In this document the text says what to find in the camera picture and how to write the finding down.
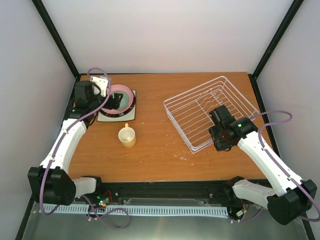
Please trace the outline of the pink plate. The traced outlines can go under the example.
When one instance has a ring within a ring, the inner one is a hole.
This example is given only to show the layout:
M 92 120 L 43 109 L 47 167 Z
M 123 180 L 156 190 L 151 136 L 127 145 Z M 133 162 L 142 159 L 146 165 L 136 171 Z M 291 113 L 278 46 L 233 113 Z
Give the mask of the pink plate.
M 128 88 L 127 86 L 121 85 L 121 84 L 114 84 L 114 85 L 112 85 L 112 87 L 110 89 L 110 96 L 112 96 L 112 93 L 117 92 L 117 91 L 125 92 L 130 97 L 133 97 L 133 95 L 134 95 L 133 91 L 130 88 Z

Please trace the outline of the white wire dish rack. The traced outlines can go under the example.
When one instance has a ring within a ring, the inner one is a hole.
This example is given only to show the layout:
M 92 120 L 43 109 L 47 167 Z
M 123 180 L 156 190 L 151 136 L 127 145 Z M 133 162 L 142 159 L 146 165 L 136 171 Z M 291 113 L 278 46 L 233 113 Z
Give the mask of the white wire dish rack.
M 213 144 L 209 112 L 224 105 L 236 119 L 251 118 L 258 109 L 229 81 L 219 76 L 163 102 L 166 114 L 191 153 Z

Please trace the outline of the yellow mug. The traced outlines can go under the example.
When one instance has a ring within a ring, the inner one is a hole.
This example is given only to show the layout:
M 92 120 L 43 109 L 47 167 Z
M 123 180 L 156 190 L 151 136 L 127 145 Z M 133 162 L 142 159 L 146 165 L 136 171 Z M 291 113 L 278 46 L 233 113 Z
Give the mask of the yellow mug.
M 124 147 L 133 148 L 136 144 L 136 132 L 128 123 L 125 123 L 124 127 L 118 132 L 118 139 Z

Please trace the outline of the green ceramic bowl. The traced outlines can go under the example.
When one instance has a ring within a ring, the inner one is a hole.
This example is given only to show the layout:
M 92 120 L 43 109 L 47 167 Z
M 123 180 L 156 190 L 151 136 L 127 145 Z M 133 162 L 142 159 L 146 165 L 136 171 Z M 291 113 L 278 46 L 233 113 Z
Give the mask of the green ceramic bowl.
M 116 91 L 116 92 L 112 93 L 111 96 L 115 97 L 115 93 L 123 94 L 123 98 L 121 100 L 121 103 L 119 104 L 119 108 L 118 109 L 112 109 L 112 110 L 124 111 L 127 107 L 130 106 L 131 98 L 127 93 L 125 93 L 123 91 Z

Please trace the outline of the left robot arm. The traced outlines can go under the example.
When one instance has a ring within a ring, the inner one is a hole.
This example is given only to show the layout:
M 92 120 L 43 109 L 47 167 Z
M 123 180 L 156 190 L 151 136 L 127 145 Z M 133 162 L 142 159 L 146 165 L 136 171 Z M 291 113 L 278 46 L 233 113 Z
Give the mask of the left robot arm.
M 69 166 L 80 139 L 98 112 L 111 95 L 110 79 L 91 77 L 78 81 L 73 88 L 73 98 L 65 111 L 60 133 L 47 157 L 38 167 L 31 167 L 27 177 L 32 197 L 39 203 L 41 212 L 44 205 L 69 206 L 74 199 L 87 195 L 92 201 L 103 198 L 104 188 L 98 176 L 82 176 L 71 179 Z

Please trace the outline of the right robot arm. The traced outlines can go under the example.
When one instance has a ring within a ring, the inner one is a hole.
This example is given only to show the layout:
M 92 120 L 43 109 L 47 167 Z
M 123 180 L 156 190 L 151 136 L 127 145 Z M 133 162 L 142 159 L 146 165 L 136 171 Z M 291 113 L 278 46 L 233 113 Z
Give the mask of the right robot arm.
M 270 183 L 265 187 L 237 176 L 226 182 L 225 195 L 247 200 L 267 209 L 273 219 L 287 225 L 305 212 L 320 208 L 314 198 L 317 186 L 311 180 L 303 180 L 292 171 L 267 144 L 262 128 L 257 128 L 248 117 L 235 119 L 225 105 L 209 112 L 213 126 L 209 134 L 217 151 L 230 151 L 239 147 L 261 170 Z

